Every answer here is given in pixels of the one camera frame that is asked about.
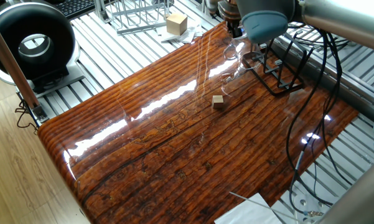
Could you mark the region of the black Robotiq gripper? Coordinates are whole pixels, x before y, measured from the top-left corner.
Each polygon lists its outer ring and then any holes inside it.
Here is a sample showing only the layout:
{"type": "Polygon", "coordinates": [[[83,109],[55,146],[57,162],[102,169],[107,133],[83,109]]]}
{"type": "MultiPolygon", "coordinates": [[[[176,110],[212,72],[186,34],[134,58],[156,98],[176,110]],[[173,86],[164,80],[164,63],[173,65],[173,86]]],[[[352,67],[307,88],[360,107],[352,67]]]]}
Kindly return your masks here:
{"type": "Polygon", "coordinates": [[[226,21],[228,33],[233,37],[241,37],[243,35],[242,29],[240,28],[240,22],[237,20],[226,21]]]}

